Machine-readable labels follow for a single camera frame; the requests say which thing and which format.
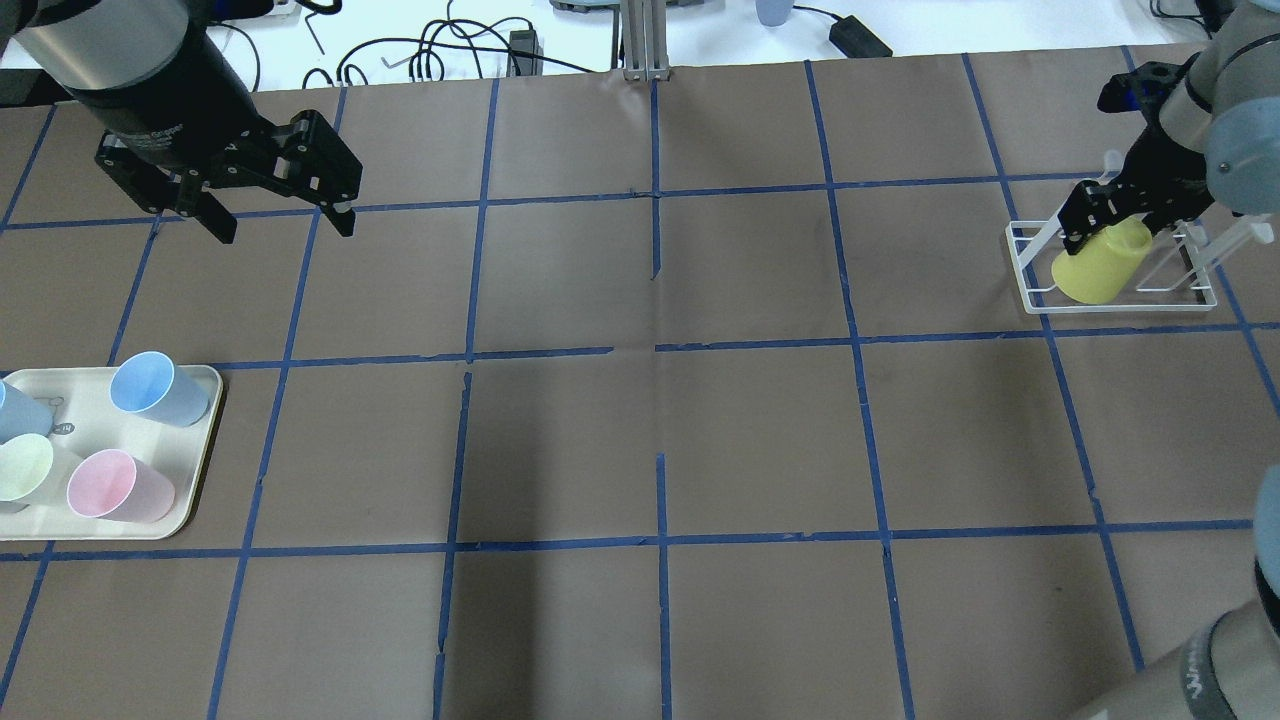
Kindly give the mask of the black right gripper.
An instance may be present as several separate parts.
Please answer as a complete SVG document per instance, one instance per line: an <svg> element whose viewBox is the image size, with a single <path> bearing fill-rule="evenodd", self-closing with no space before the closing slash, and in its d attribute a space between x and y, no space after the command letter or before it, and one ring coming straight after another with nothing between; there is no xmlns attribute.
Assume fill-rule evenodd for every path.
<svg viewBox="0 0 1280 720"><path fill-rule="evenodd" d="M1128 150L1120 173L1102 183L1083 179L1060 208L1062 247L1078 255L1089 238L1110 225L1139 215L1157 236L1175 233L1213 204L1204 155L1183 147L1151 123Z"/></svg>

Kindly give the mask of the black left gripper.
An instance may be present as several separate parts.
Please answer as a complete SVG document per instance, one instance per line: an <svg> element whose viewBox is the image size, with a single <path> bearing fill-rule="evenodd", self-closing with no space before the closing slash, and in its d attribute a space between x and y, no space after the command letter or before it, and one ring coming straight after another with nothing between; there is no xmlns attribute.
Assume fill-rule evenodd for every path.
<svg viewBox="0 0 1280 720"><path fill-rule="evenodd" d="M319 206L339 237L355 236L353 204L360 195L364 165L316 110L303 110L283 126L261 119L202 161L179 161L174 167L148 161L111 132L101 137L93 160L148 214L175 211L182 202L183 182L201 191L189 200L186 215L224 245L236 241L237 219L205 190L260 187L282 197L296 197Z"/></svg>

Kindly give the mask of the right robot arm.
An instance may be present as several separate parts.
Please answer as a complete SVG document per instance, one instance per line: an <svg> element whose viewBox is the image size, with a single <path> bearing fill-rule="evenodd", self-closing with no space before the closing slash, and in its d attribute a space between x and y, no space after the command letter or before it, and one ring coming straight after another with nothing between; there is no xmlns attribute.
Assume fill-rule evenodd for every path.
<svg viewBox="0 0 1280 720"><path fill-rule="evenodd" d="M1115 76L1102 111L1138 109L1146 129L1107 182L1083 181L1059 209L1053 283L1069 299L1111 301L1160 231L1213 204L1239 231L1270 236L1277 211L1277 4L1238 8L1181 67L1148 63ZM1257 492L1254 596L1193 633L1133 679L1076 711L1079 719L1277 716L1277 469Z"/></svg>

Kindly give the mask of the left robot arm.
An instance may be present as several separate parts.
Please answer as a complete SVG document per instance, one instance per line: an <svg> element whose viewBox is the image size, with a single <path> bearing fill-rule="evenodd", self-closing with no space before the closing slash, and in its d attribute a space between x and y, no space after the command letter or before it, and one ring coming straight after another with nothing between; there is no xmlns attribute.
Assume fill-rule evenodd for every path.
<svg viewBox="0 0 1280 720"><path fill-rule="evenodd" d="M233 242L216 190L259 187L355 232L364 174L314 109L273 124L183 1L5 1L3 27L104 126L96 164L147 214Z"/></svg>

